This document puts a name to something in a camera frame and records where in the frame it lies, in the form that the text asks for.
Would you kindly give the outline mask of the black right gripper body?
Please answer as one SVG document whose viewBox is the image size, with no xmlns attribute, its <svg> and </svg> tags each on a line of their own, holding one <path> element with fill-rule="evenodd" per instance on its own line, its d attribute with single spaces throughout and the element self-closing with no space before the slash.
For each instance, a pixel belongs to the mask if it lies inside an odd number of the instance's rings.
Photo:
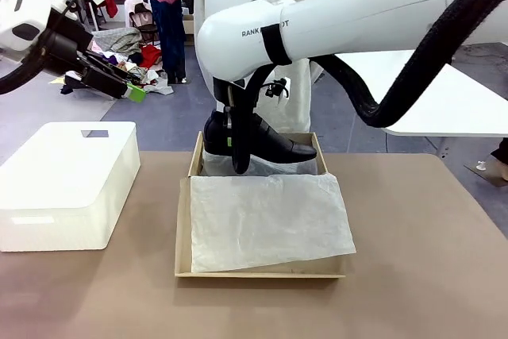
<svg viewBox="0 0 508 339">
<path fill-rule="evenodd" d="M 214 97 L 224 106 L 234 107 L 241 104 L 244 97 L 244 80 L 225 81 L 213 78 Z"/>
</svg>

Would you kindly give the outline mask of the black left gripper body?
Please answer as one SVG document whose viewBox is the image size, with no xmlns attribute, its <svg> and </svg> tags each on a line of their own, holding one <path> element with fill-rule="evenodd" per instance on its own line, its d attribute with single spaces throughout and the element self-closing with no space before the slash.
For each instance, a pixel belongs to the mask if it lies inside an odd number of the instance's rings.
<svg viewBox="0 0 508 339">
<path fill-rule="evenodd" d="M 86 71 L 93 67 L 87 49 L 92 41 L 92 34 L 84 29 L 79 31 L 53 32 L 46 29 L 42 37 L 47 37 L 45 47 L 46 55 L 42 70 L 50 73 L 63 73 L 65 71 Z"/>
</svg>

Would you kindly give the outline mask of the black leather loafer shoe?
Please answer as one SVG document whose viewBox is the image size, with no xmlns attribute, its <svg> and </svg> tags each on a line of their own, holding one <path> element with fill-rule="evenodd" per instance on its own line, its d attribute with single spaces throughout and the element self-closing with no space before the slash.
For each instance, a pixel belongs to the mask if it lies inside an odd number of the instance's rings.
<svg viewBox="0 0 508 339">
<path fill-rule="evenodd" d="M 214 110 L 205 123 L 203 142 L 206 152 L 217 156 L 233 156 L 228 148 L 223 129 L 224 114 Z M 275 164 L 294 164 L 315 159 L 317 150 L 312 145 L 301 144 L 277 133 L 260 115 L 250 118 L 250 136 L 247 151 L 254 156 Z"/>
</svg>

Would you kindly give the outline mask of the brown cardboard shoe box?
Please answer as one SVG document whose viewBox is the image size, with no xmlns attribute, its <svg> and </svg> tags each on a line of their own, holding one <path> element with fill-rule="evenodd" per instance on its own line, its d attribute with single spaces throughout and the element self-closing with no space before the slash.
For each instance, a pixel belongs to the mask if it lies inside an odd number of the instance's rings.
<svg viewBox="0 0 508 339">
<path fill-rule="evenodd" d="M 203 133 L 199 132 L 192 153 L 187 177 L 180 181 L 179 204 L 175 233 L 176 278 L 233 278 L 233 279 L 341 279 L 347 262 L 346 256 L 316 260 L 294 261 L 258 268 L 227 272 L 191 271 L 191 176 L 202 170 Z"/>
</svg>

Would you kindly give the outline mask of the white plastic storage box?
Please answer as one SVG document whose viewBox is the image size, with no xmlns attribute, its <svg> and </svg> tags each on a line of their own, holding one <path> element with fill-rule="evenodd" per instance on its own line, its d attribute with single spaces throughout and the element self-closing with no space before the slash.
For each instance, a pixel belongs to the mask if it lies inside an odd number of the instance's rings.
<svg viewBox="0 0 508 339">
<path fill-rule="evenodd" d="M 0 165 L 0 252 L 104 249 L 139 169 L 131 121 L 43 125 Z"/>
</svg>

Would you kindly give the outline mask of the pile of colourful clothes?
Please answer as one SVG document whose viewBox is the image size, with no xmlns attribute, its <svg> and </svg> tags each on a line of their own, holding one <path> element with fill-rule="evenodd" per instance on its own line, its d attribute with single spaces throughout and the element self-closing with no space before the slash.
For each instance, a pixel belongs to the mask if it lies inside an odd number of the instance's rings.
<svg viewBox="0 0 508 339">
<path fill-rule="evenodd" d="M 139 85 L 142 83 L 148 71 L 147 69 L 139 67 L 137 64 L 129 61 L 127 56 L 124 56 L 120 53 L 115 52 L 95 52 L 95 53 L 102 55 L 113 65 L 135 75 L 139 79 Z"/>
</svg>

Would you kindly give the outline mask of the grey checked cloth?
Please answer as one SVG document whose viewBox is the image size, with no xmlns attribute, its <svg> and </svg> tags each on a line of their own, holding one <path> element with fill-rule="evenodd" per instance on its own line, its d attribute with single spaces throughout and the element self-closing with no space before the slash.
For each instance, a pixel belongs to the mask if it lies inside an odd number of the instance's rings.
<svg viewBox="0 0 508 339">
<path fill-rule="evenodd" d="M 104 29 L 92 33 L 94 42 L 103 51 L 116 52 L 124 56 L 140 52 L 140 45 L 143 42 L 138 29 L 119 28 Z"/>
</svg>

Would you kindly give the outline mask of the red cloth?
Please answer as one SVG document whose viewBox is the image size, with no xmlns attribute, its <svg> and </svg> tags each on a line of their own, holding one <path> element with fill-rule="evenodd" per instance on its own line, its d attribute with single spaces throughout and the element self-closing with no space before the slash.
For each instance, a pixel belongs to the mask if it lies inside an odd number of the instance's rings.
<svg viewBox="0 0 508 339">
<path fill-rule="evenodd" d="M 139 66 L 147 69 L 157 64 L 162 56 L 161 50 L 152 44 L 142 46 L 140 53 L 142 55 L 142 61 Z"/>
</svg>

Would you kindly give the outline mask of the white crumpled sheet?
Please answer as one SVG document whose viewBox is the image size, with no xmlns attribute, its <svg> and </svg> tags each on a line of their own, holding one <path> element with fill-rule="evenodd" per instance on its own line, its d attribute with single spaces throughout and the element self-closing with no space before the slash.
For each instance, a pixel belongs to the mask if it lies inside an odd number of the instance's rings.
<svg viewBox="0 0 508 339">
<path fill-rule="evenodd" d="M 168 83 L 165 71 L 148 70 L 142 85 L 146 93 L 170 95 L 174 92 L 172 86 Z"/>
</svg>

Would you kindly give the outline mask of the pink chair with bag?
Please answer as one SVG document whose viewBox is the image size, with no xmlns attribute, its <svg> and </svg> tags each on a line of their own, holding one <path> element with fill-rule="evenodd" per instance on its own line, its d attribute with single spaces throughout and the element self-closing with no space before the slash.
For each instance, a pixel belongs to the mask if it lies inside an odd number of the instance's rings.
<svg viewBox="0 0 508 339">
<path fill-rule="evenodd" d="M 125 0 L 124 11 L 126 27 L 139 30 L 144 43 L 156 45 L 159 37 L 151 6 L 143 0 Z"/>
</svg>

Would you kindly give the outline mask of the white tissue paper sheet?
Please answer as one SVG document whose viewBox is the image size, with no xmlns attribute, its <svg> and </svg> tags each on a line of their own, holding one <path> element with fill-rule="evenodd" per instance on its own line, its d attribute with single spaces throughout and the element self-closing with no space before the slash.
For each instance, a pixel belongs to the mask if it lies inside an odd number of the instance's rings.
<svg viewBox="0 0 508 339">
<path fill-rule="evenodd" d="M 337 178 L 190 178 L 190 269 L 223 272 L 356 253 Z"/>
</svg>

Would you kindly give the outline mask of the white side table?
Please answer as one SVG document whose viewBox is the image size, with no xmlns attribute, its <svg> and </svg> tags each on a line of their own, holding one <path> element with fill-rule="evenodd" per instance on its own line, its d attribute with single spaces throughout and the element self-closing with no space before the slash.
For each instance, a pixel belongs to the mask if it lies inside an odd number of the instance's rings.
<svg viewBox="0 0 508 339">
<path fill-rule="evenodd" d="M 412 53 L 359 52 L 337 57 L 362 77 L 380 102 Z M 411 109 L 384 131 L 406 137 L 508 137 L 508 101 L 447 64 Z"/>
</svg>

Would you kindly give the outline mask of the floor plate with white knob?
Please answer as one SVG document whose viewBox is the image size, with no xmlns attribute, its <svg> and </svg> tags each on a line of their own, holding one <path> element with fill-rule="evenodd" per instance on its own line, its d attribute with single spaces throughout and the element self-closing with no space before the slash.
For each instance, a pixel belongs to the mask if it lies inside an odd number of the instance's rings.
<svg viewBox="0 0 508 339">
<path fill-rule="evenodd" d="M 502 177 L 501 169 L 494 160 L 478 161 L 464 166 L 494 187 L 508 187 L 508 181 Z"/>
</svg>

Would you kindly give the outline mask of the dark trouser leg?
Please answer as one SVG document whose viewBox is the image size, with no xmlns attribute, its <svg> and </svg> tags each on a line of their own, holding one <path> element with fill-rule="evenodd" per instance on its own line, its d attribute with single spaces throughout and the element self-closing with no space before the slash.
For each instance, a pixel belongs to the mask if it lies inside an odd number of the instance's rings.
<svg viewBox="0 0 508 339">
<path fill-rule="evenodd" d="M 491 155 L 497 160 L 498 169 L 502 178 L 508 182 L 508 148 L 499 146 Z"/>
</svg>

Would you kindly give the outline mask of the small black wired bracket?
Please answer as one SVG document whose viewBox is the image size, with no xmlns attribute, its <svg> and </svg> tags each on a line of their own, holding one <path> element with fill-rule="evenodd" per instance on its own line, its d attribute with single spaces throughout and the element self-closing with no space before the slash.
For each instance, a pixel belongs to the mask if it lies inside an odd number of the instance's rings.
<svg viewBox="0 0 508 339">
<path fill-rule="evenodd" d="M 267 88 L 265 95 L 269 98 L 288 98 L 290 91 L 287 88 L 288 81 L 285 78 L 273 80 L 266 83 L 264 86 Z"/>
</svg>

